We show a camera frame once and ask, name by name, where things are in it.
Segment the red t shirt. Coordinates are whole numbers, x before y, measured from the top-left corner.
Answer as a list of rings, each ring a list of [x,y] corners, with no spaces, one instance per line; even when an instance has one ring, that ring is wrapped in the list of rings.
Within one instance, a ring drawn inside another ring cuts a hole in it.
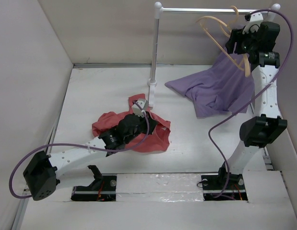
[[[126,115],[132,114],[133,101],[145,99],[145,94],[136,94],[128,99],[129,110],[122,113],[108,112],[102,114],[99,119],[92,123],[92,133],[94,137],[98,137],[101,133],[107,131],[108,129],[116,126],[120,120],[122,120]],[[148,108],[151,118],[157,122],[157,125],[151,135],[145,139],[145,141],[135,147],[133,151],[140,153],[148,153],[153,151],[166,151],[169,147],[169,134],[170,134],[170,121],[162,119],[160,116],[151,112]]]

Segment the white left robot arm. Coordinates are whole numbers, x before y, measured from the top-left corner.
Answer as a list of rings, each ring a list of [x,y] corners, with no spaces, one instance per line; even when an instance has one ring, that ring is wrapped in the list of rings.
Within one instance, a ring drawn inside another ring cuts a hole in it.
[[[144,117],[128,114],[116,126],[85,145],[49,155],[44,151],[35,153],[23,172],[33,200],[39,201],[53,194],[63,185],[65,173],[91,160],[125,150],[127,144],[140,134],[148,138],[157,124],[149,113]]]

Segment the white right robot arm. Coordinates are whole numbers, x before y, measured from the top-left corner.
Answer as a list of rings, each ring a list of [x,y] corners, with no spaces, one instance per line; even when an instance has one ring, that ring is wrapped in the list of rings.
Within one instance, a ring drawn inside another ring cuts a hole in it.
[[[253,155],[273,143],[287,128],[278,108],[275,80],[280,55],[273,48],[279,33],[280,25],[262,22],[259,26],[232,30],[226,43],[229,54],[248,54],[256,99],[253,118],[240,127],[237,148],[219,168],[216,182],[221,188],[238,182]]]

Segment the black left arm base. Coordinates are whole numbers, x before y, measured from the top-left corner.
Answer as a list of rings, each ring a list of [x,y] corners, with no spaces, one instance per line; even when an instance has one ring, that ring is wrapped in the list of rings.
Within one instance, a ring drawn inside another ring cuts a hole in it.
[[[116,201],[116,174],[102,174],[95,165],[89,165],[94,180],[88,186],[73,187],[71,200],[77,202],[114,202]]]

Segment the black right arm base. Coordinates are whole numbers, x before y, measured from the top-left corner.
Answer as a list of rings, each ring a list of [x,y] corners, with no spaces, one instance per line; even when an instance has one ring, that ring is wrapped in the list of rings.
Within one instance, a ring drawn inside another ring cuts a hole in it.
[[[203,191],[204,201],[248,200],[242,174],[230,173],[228,183],[226,180],[227,171],[224,166],[218,172],[202,174],[197,186]]]

